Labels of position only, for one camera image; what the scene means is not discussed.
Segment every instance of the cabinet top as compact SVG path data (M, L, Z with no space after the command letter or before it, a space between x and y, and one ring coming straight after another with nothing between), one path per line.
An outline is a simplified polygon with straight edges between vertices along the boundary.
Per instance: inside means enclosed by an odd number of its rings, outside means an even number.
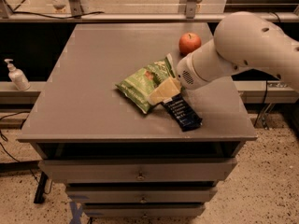
M180 36L212 38L206 23L80 24L69 38L23 125L21 142L205 142L255 140L256 132L230 77L184 99L203 118L182 132L157 105L144 115L115 84L138 69L177 54Z

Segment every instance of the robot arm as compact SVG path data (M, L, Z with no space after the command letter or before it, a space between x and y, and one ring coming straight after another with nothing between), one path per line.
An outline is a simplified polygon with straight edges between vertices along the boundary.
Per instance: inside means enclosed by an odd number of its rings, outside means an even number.
M270 21L236 12L219 23L214 39L178 63L177 77L186 89L198 89L250 69L277 77L299 92L299 42Z

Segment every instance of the soap dispenser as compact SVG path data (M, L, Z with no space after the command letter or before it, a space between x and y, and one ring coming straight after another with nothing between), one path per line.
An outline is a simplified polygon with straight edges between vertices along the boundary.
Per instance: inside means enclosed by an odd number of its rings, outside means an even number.
M22 70L17 69L14 64L12 63L12 59L5 59L4 60L7 63L7 68L9 70L8 76L11 79L11 81L15 84L17 89L19 91L25 91L29 89L30 83L23 73Z

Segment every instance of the green snack bag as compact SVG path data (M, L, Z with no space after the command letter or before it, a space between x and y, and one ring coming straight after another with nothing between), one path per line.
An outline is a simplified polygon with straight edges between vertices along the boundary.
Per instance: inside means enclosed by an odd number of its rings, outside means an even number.
M144 114L147 114L155 105L147 99L149 95L167 78L175 77L172 66L167 57L151 63L120 83L117 88L131 99Z

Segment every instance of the terrazzo floor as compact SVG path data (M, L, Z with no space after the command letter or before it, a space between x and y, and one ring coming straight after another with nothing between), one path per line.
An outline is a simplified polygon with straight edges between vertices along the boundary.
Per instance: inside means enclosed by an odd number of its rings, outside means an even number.
M218 192L196 218L95 218L95 224L239 224L299 223L299 140L279 112L268 117L270 130L257 128L258 139L247 142L236 156L238 165L218 184ZM2 130L1 143L19 161L40 159L29 144L16 140L20 130ZM1 162L12 160L3 149ZM37 182L30 172L0 173L0 223L66 224L72 221L64 186L47 182L45 202L34 204ZM88 223L82 214L80 221Z

